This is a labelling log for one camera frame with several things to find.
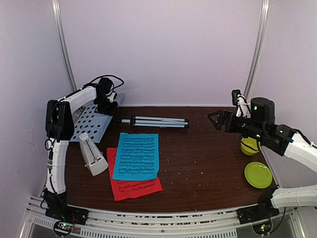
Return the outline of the white perforated music stand desk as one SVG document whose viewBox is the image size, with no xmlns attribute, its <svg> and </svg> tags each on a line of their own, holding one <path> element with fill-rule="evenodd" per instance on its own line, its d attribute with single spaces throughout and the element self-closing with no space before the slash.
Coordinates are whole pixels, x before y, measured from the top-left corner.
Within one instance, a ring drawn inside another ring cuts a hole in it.
<svg viewBox="0 0 317 238">
<path fill-rule="evenodd" d="M 97 105 L 89 101 L 74 123 L 74 134 L 70 142 L 79 142 L 79 136 L 87 133 L 94 143 L 100 143 L 112 118 L 113 116 L 97 113 Z"/>
</svg>

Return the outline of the silver tripod stand legs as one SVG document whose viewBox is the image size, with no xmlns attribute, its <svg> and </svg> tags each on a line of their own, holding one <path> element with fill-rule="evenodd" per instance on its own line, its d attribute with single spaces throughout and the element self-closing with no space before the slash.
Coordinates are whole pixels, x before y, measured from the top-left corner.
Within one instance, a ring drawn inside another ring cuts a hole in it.
<svg viewBox="0 0 317 238">
<path fill-rule="evenodd" d="M 188 128 L 188 119 L 177 118 L 157 118 L 157 117 L 144 117 L 132 116 L 130 119 L 118 119 L 119 123 L 126 123 L 133 127 L 159 127 L 159 128 Z"/>
</svg>

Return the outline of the blue sheet music paper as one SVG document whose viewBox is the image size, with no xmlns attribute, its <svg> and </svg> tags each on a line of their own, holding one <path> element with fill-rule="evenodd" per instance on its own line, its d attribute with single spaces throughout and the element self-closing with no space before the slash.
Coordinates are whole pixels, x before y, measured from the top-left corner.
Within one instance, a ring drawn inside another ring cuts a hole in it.
<svg viewBox="0 0 317 238">
<path fill-rule="evenodd" d="M 159 168 L 158 134 L 120 134 L 113 180 L 154 180 Z"/>
</svg>

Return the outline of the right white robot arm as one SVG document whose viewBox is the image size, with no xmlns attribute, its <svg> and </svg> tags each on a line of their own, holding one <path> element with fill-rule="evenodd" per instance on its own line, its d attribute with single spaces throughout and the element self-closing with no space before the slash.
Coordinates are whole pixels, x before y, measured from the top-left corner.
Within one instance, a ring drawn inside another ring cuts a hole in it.
<svg viewBox="0 0 317 238">
<path fill-rule="evenodd" d="M 245 112 L 217 111 L 207 115 L 216 130 L 225 128 L 227 133 L 238 133 L 255 139 L 276 154 L 295 160 L 312 171 L 317 170 L 317 147 L 303 133 L 285 124 L 275 124 L 273 101 L 256 97 L 246 105 Z M 274 209 L 285 207 L 306 207 L 317 205 L 316 185 L 296 188 L 272 189 L 258 200 L 254 215 L 264 219 Z"/>
</svg>

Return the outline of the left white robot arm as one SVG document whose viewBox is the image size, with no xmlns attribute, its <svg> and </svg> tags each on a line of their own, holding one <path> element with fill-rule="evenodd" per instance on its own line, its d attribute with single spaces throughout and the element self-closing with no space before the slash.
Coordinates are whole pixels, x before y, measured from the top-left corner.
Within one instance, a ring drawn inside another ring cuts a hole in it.
<svg viewBox="0 0 317 238">
<path fill-rule="evenodd" d="M 117 94 L 114 75 L 101 75 L 58 100 L 49 100 L 46 110 L 45 148 L 49 152 L 44 200 L 60 220 L 71 216 L 65 186 L 66 152 L 70 142 L 87 133 L 100 143 L 124 94 Z"/>
</svg>

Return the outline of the yellow-green bowl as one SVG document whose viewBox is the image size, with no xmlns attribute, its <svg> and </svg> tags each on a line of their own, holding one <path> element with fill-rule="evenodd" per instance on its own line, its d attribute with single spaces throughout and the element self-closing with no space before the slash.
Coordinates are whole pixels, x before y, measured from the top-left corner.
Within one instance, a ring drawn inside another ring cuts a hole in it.
<svg viewBox="0 0 317 238">
<path fill-rule="evenodd" d="M 242 138 L 240 142 L 241 151 L 248 156 L 253 156 L 258 153 L 261 149 L 260 143 L 250 137 Z"/>
</svg>

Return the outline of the white metronome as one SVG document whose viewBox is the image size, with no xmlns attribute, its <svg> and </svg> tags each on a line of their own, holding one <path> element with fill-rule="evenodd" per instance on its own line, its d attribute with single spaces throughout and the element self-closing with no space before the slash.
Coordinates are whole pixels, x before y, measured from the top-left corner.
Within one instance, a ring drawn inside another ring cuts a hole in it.
<svg viewBox="0 0 317 238">
<path fill-rule="evenodd" d="M 87 133 L 79 135 L 79 144 L 85 167 L 88 168 L 92 176 L 103 173 L 108 168 L 108 162 Z"/>
</svg>

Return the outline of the yellow-green plate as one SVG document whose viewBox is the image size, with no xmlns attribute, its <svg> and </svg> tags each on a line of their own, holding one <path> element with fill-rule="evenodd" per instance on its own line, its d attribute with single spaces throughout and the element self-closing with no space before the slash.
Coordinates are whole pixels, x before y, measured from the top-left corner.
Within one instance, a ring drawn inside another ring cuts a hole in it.
<svg viewBox="0 0 317 238">
<path fill-rule="evenodd" d="M 264 189 L 271 185 L 273 176 L 270 169 L 263 163 L 251 162 L 244 169 L 247 182 L 258 189 Z"/>
</svg>

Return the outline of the red sheet music paper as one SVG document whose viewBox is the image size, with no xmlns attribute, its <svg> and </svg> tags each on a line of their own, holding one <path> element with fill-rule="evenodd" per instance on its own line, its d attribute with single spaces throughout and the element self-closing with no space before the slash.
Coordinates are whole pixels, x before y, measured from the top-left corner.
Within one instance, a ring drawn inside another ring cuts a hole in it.
<svg viewBox="0 0 317 238">
<path fill-rule="evenodd" d="M 112 178 L 117 148 L 107 148 L 106 156 L 108 160 L 108 170 L 110 184 L 115 201 L 134 199 L 152 193 L 163 191 L 159 178 L 145 181 L 122 181 Z"/>
</svg>

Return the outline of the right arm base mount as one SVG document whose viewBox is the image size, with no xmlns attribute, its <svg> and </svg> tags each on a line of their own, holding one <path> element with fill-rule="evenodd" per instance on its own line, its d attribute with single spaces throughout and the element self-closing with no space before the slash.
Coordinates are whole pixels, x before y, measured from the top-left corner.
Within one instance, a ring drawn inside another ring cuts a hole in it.
<svg viewBox="0 0 317 238">
<path fill-rule="evenodd" d="M 277 215 L 279 215 L 278 209 L 265 208 L 259 205 L 237 210 L 239 223 L 241 225 L 250 223 L 253 232 L 260 236 L 269 235 L 273 231 L 272 218 Z"/>
</svg>

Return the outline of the aluminium front rail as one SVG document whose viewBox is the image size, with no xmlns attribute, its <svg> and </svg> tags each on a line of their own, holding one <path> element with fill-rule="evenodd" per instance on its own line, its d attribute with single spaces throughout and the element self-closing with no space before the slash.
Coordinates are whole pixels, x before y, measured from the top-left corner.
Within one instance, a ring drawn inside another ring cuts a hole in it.
<svg viewBox="0 0 317 238">
<path fill-rule="evenodd" d="M 298 212 L 241 224 L 237 208 L 181 213 L 130 213 L 88 209 L 86 223 L 72 227 L 69 238 L 257 238 L 254 229 L 273 225 L 270 238 L 303 238 Z"/>
</svg>

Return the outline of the left aluminium corner post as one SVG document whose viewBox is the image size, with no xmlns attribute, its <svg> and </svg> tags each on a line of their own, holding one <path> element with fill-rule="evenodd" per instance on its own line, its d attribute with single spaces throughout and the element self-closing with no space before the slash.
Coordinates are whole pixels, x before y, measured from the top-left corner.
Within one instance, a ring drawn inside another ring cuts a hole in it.
<svg viewBox="0 0 317 238">
<path fill-rule="evenodd" d="M 65 34 L 63 30 L 63 23 L 62 23 L 62 16 L 61 16 L 61 11 L 60 11 L 60 3 L 58 0 L 52 0 L 52 7 L 53 7 L 53 15 L 55 19 L 55 24 L 57 28 L 57 33 L 59 37 L 59 44 L 61 48 L 61 54 L 62 54 L 62 59 L 67 75 L 67 80 L 70 85 L 70 89 L 72 92 L 77 90 L 77 86 L 74 80 L 72 68 L 71 68 L 71 63 L 69 59 L 69 54 L 67 50 L 67 44 L 66 44 L 66 39 L 65 39 Z"/>
</svg>

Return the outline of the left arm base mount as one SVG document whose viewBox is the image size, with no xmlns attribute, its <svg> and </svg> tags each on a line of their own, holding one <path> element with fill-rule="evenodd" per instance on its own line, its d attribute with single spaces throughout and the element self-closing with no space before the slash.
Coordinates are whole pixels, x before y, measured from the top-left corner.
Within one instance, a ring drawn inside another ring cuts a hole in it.
<svg viewBox="0 0 317 238">
<path fill-rule="evenodd" d="M 75 225 L 85 225 L 88 218 L 88 210 L 69 206 L 65 211 L 49 207 L 45 211 L 47 217 L 56 221 L 53 225 L 53 231 L 57 236 L 64 237 L 72 233 Z"/>
</svg>

